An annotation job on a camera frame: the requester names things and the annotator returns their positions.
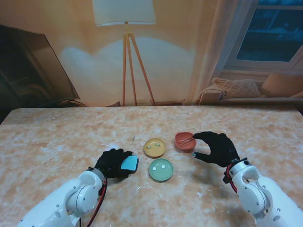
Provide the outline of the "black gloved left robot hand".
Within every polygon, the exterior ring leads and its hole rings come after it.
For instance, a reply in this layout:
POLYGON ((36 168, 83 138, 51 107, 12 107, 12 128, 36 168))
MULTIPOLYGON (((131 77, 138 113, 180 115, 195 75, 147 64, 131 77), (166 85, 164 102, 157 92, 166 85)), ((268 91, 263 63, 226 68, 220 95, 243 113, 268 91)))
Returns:
POLYGON ((124 150, 121 148, 112 148, 109 151, 103 152, 95 164, 95 168, 100 170, 107 179, 125 179, 131 174, 131 171, 121 169, 121 165, 122 162, 132 154, 133 153, 131 151, 124 152, 124 150))

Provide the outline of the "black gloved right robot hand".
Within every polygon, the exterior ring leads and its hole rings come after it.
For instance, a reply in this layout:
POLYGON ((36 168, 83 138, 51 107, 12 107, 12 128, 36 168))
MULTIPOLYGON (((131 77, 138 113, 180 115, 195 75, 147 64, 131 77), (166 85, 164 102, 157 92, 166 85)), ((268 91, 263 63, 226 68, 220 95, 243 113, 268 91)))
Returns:
POLYGON ((202 140, 210 148, 210 154, 194 152, 193 156, 210 164, 227 167, 234 159, 240 160, 233 142, 224 133, 204 131, 195 133, 194 139, 202 140))

